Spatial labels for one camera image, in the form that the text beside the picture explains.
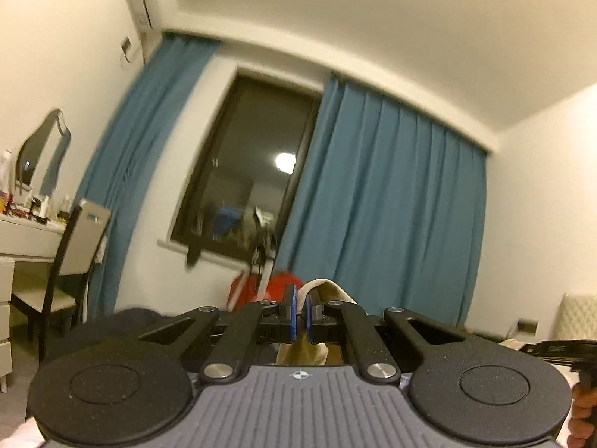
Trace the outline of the person's right hand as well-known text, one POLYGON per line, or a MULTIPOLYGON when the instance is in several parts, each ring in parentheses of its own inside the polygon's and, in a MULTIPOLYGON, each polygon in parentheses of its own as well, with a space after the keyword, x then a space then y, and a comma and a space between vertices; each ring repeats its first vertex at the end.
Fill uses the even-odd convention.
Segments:
POLYGON ((583 448, 596 430, 595 424, 589 421, 597 405, 596 389, 593 388, 589 391, 578 382, 572 388, 572 397, 571 417, 568 422, 570 434, 568 435, 567 446, 569 448, 583 448))

